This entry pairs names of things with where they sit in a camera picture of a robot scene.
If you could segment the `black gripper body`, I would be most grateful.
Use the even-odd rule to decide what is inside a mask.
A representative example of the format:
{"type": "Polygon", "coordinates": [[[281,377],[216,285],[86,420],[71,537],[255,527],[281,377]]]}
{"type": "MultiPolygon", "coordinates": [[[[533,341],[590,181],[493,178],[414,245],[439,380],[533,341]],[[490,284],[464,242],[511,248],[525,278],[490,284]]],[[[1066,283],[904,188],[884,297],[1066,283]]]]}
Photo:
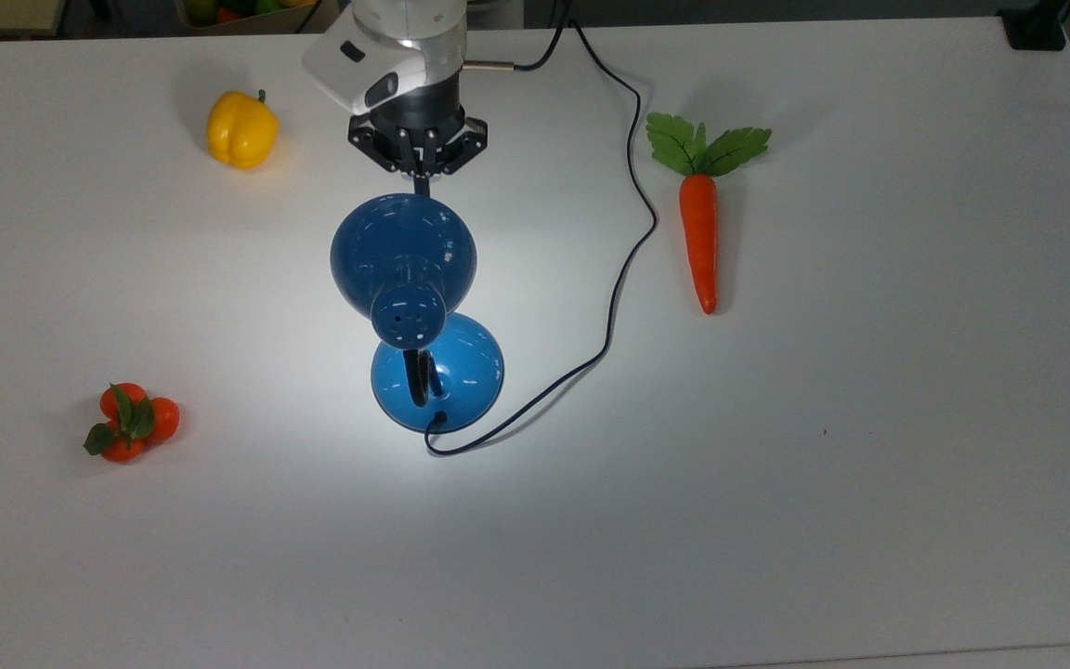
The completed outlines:
{"type": "Polygon", "coordinates": [[[400,171],[400,128],[411,131],[416,159],[421,159],[425,131],[438,131],[440,173],[435,177],[457,173],[489,146],[488,124],[464,113],[459,79],[421,87],[383,102],[369,113],[351,118],[347,138],[349,145],[384,170],[406,174],[400,171]]]}

